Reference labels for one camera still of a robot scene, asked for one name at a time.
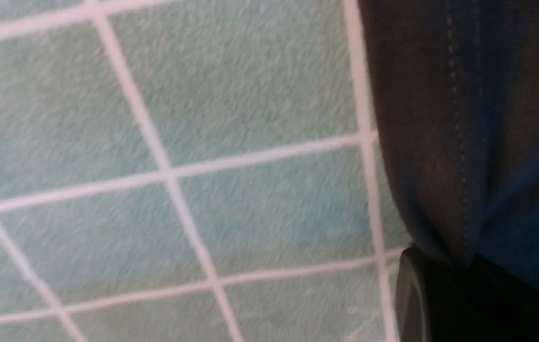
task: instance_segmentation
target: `floor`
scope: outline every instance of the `floor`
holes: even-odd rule
[[[0,342],[395,342],[355,0],[0,0]]]

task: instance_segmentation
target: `tile floor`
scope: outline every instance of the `tile floor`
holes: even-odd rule
[[[0,342],[395,342],[355,0],[0,0]]]

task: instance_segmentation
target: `white grout line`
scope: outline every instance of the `white grout line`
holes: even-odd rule
[[[343,6],[346,16],[350,76],[356,104],[356,120],[361,131],[369,132],[371,130],[371,110],[369,107],[369,76],[363,24],[360,21],[360,11],[356,0],[343,0]]]
[[[22,323],[35,320],[42,320],[43,318],[54,317],[56,313],[52,310],[35,310],[27,312],[17,312],[11,314],[2,314],[0,316],[0,325],[9,323]]]
[[[390,251],[385,252],[384,256],[386,258],[398,257],[403,250],[403,248],[391,249]],[[256,271],[252,273],[241,273],[239,275],[228,275],[227,277],[218,279],[218,282],[220,282],[222,286],[233,286],[250,282],[305,277],[321,273],[332,273],[363,268],[371,266],[375,262],[375,260],[376,257],[367,257],[341,262],[333,262],[330,264],[305,266],[301,268],[287,268],[282,270],[267,270]],[[118,294],[111,297],[94,299],[92,301],[84,303],[70,304],[66,305],[64,307],[64,310],[68,314],[77,314],[80,312],[103,310],[117,305],[138,303],[143,301],[153,301],[157,299],[167,299],[169,297],[194,294],[196,292],[209,290],[212,290],[212,284],[207,281],[200,281],[184,285],[160,288],[158,290],[146,290],[140,292],[132,292],[130,294]],[[2,314],[0,315],[0,325],[9,323],[24,323],[35,320],[42,320],[44,318],[54,316],[57,316],[57,312],[55,312],[54,310],[33,310],[27,312]]]
[[[230,331],[230,336],[234,342],[244,342],[228,297],[224,288],[218,282],[217,271],[215,270],[215,266],[212,263],[206,246],[200,238],[200,234],[198,234],[191,212],[189,212],[189,208],[187,208],[187,204],[185,203],[181,188],[176,177],[170,173],[172,167],[170,165],[168,153],[161,143],[161,139],[159,138],[159,134],[157,134],[141,93],[139,93],[131,72],[128,69],[128,65],[124,59],[124,54],[122,54],[115,32],[113,31],[113,28],[111,28],[111,24],[109,24],[104,13],[98,12],[95,15],[94,24],[98,29],[98,34],[105,46],[106,54],[109,57],[109,61],[111,61],[111,65],[113,65],[115,74],[122,86],[124,96],[126,100],[128,100],[135,119],[139,124],[141,134],[145,139],[151,154],[154,156],[160,171],[166,173],[164,184],[172,198],[174,207],[176,207],[176,212],[181,220],[183,231],[185,232],[189,243],[192,245],[204,273],[206,273],[208,281],[211,283],[213,294],[215,295],[215,299],[217,299],[219,309],[221,310],[228,330]]]
[[[396,331],[395,313],[392,306],[392,294],[390,290],[390,275],[385,265],[385,246],[382,229],[382,213],[380,211],[380,197],[377,188],[377,176],[375,171],[374,146],[364,143],[363,165],[367,192],[369,193],[369,212],[371,216],[371,232],[374,249],[378,255],[377,268],[379,270],[380,295],[382,299],[382,311],[384,313],[385,336],[387,342],[394,342]]]
[[[276,162],[294,156],[327,152],[330,150],[341,149],[349,145],[358,145],[361,142],[372,143],[375,141],[376,137],[376,132],[371,132],[363,135],[351,134],[318,141],[303,142],[296,145],[276,147],[259,152],[250,152],[237,156],[178,166],[172,168],[168,173],[173,174],[176,178],[193,177],[205,173],[237,169],[266,162]],[[163,182],[168,173],[152,171],[112,180],[91,182],[69,188],[13,197],[11,199],[0,199],[0,212],[73,200],[100,193],[139,188],[149,184]]]
[[[371,266],[374,264],[374,262],[375,257],[367,257],[287,270],[256,271],[252,273],[243,273],[241,275],[230,275],[222,278],[220,281],[223,286],[243,284],[247,282],[272,281],[277,279],[317,275],[318,273],[354,270],[356,268]]]
[[[352,87],[356,103],[356,119],[361,131],[371,129],[371,104],[369,101],[369,76],[367,73],[367,58],[365,39],[363,37],[363,24],[357,0],[343,0],[344,15],[346,17],[348,48],[350,52],[350,72]],[[379,195],[375,174],[374,146],[372,142],[362,142],[363,167],[365,169],[365,183],[369,198],[369,216],[371,217],[371,233],[375,253],[377,255],[377,268],[379,270],[380,297],[382,300],[382,313],[387,342],[395,342],[395,315],[390,294],[390,282],[387,267],[385,266],[385,246],[382,231],[382,217],[380,216]]]
[[[111,0],[101,2],[98,6],[95,6],[95,11],[90,11],[90,2],[85,2],[65,9],[48,11],[14,21],[0,22],[0,41],[33,32],[59,28],[76,22],[89,21],[94,19],[95,13],[98,12],[111,15],[174,1],[178,0]]]
[[[65,307],[66,312],[70,314],[78,312],[87,312],[93,310],[102,310],[108,307],[116,305],[123,305],[128,303],[137,303],[144,301],[152,301],[155,299],[165,299],[174,296],[182,296],[187,294],[193,294],[204,290],[211,290],[212,285],[209,282],[194,282],[185,285],[172,286],[168,288],[161,288],[159,290],[148,290],[141,292],[134,292],[132,294],[120,294],[112,297],[105,297],[95,299],[86,303],[77,303],[67,305]]]
[[[74,186],[72,188],[14,197],[13,199],[4,199],[0,200],[0,212],[78,199],[80,197],[96,195],[98,193],[138,188],[155,182],[161,182],[162,177],[163,175],[159,172],[141,173],[140,175],[116,178],[115,180],[94,182]]]
[[[46,284],[37,273],[35,273],[35,270],[33,270],[33,266],[31,266],[31,263],[27,259],[27,257],[24,255],[22,251],[20,251],[20,248],[18,247],[18,244],[12,240],[11,236],[7,234],[5,231],[5,228],[0,223],[0,246],[3,247],[5,250],[5,253],[9,255],[9,257],[12,259],[14,265],[17,267],[17,269],[20,271],[20,274],[22,277],[31,285],[37,292],[39,293],[39,296],[44,300],[46,305],[50,307],[50,310],[56,312],[58,314],[58,318],[63,324],[63,327],[65,331],[76,341],[76,342],[87,342],[87,339],[81,333],[80,329],[76,326],[74,321],[70,318],[69,314],[65,312],[63,309],[63,306],[56,297],[56,294],[52,291],[50,286]]]
[[[283,158],[300,156],[302,154],[311,154],[325,152],[334,149],[340,149],[348,145],[357,145],[361,141],[360,134],[350,134],[336,138],[328,138],[317,141],[299,143],[297,145],[276,147],[275,149],[251,152],[240,156],[231,156],[219,158],[207,162],[200,162],[191,165],[183,165],[174,168],[173,172],[177,178],[191,177],[203,173],[235,169],[249,165],[261,164],[265,162],[274,162]]]
[[[58,11],[42,13],[15,21],[0,23],[0,41],[28,33],[44,31],[82,22],[90,19],[90,14],[83,6],[69,7]]]

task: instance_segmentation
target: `denim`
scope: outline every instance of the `denim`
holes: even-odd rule
[[[539,0],[359,0],[391,190],[427,255],[539,289]]]

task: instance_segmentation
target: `stitching seam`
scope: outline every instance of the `stitching seam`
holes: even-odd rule
[[[462,225],[463,225],[463,248],[462,256],[466,258],[466,249],[468,244],[468,225],[469,225],[469,213],[468,213],[468,190],[466,179],[466,157],[463,148],[463,136],[460,127],[460,110],[458,102],[458,84],[456,80],[456,65],[455,65],[455,53],[454,53],[454,39],[453,39],[453,20],[450,14],[450,1],[445,2],[446,9],[446,22],[447,22],[447,50],[449,52],[449,72],[452,80],[452,93],[453,93],[453,115],[455,117],[455,125],[453,130],[459,144],[459,157],[460,157],[460,174],[462,178]]]

